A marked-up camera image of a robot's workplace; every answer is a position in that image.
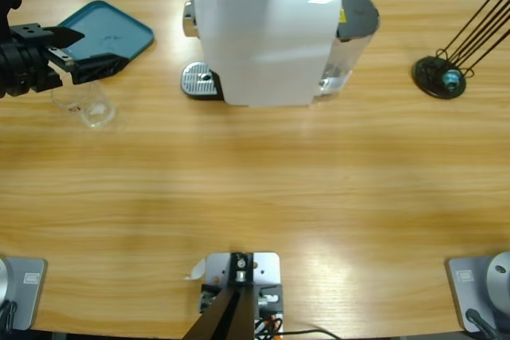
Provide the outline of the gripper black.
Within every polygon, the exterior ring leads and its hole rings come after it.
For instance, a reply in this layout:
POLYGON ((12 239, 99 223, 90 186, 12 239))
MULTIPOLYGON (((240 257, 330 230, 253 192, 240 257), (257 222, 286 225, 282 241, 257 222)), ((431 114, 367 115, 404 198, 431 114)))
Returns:
MULTIPOLYGON (((1 97, 62 87, 60 75, 49 66, 47 53, 73 45, 84 38, 84 34, 64 26, 41 27, 39 24, 11 26, 10 32, 18 40, 1 42, 1 97)), ((73 84, 114 76, 129 62, 128 58, 114 53, 79 59, 70 71, 73 84)))

